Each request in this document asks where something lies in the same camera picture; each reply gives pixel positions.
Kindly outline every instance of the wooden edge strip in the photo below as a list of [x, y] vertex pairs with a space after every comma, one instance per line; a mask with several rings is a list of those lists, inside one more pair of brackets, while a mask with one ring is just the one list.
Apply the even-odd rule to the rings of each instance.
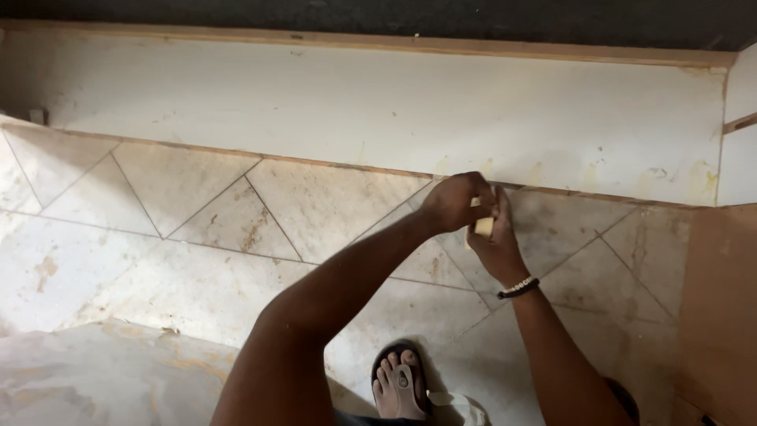
[[376, 36], [366, 34], [314, 33], [246, 28], [186, 27], [132, 23], [69, 22], [58, 20], [0, 19], [7, 31], [53, 31], [106, 36], [150, 36], [166, 39], [250, 42], [285, 45], [376, 49], [452, 55], [538, 58], [558, 61], [609, 62], [671, 67], [730, 67], [736, 52], [686, 49], [643, 49], [595, 45], [507, 42], [502, 40], [441, 39], [434, 37]]
[[746, 117], [741, 117], [738, 120], [733, 120], [730, 123], [723, 124], [723, 134], [727, 135], [729, 133], [733, 133], [736, 130], [743, 129], [744, 127], [749, 127], [753, 124], [757, 124], [757, 112], [754, 114], [749, 114]]

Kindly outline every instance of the flip-flop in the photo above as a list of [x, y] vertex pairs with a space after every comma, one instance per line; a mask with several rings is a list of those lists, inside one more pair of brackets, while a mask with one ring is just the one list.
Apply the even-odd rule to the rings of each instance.
[[[381, 360], [388, 359], [389, 354], [392, 352], [396, 353], [397, 357], [401, 357], [402, 352], [405, 352], [408, 349], [416, 354], [416, 358], [418, 359], [418, 369], [421, 372], [421, 381], [423, 382], [423, 388], [427, 389], [425, 372], [423, 370], [423, 361], [421, 360], [420, 353], [418, 352], [418, 348], [416, 348], [415, 343], [407, 339], [395, 340], [394, 342], [389, 343], [387, 346], [384, 346], [384, 349], [382, 349], [378, 353], [375, 361], [373, 362], [373, 367], [371, 368], [371, 386], [373, 386], [373, 383], [378, 379], [376, 372], [381, 366]], [[397, 417], [409, 418], [411, 420], [426, 420], [427, 418], [431, 417], [431, 402], [428, 400], [428, 397], [426, 398], [425, 404], [426, 411], [424, 412], [420, 409], [420, 407], [418, 407], [415, 392], [415, 379], [409, 365], [399, 364], [394, 370], [392, 370], [391, 374], [388, 374], [387, 380], [391, 381], [394, 384], [394, 389], [397, 391], [400, 407], [397, 411]]]

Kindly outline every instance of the hand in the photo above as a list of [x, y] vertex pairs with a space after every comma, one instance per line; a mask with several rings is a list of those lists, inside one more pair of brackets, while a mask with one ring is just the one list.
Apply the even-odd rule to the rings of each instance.
[[491, 240], [473, 233], [471, 226], [468, 231], [468, 244], [481, 259], [486, 271], [505, 288], [510, 288], [528, 278], [530, 274], [523, 263], [516, 233], [512, 228], [510, 200], [501, 186], [497, 186], [494, 192], [497, 196], [497, 208], [494, 209]]
[[[481, 205], [471, 207], [474, 197], [481, 200]], [[419, 211], [435, 235], [487, 218], [496, 206], [489, 183], [477, 171], [470, 171], [442, 180], [423, 200]]]

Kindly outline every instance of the forearm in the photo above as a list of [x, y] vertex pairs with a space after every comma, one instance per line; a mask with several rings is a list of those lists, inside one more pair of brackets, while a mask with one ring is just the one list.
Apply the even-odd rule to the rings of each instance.
[[389, 274], [434, 234], [422, 213], [414, 212], [342, 249], [280, 293], [260, 314], [253, 333], [325, 346]]
[[618, 425], [631, 420], [586, 360], [541, 290], [512, 300], [547, 426]]

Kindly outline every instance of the dirt stain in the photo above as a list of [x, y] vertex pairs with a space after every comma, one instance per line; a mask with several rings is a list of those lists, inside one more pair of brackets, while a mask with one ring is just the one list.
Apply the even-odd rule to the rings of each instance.
[[37, 293], [44, 293], [45, 284], [47, 284], [48, 278], [52, 277], [56, 272], [58, 272], [58, 266], [55, 264], [53, 258], [47, 255], [42, 260], [42, 263], [34, 267], [34, 271], [39, 275]]

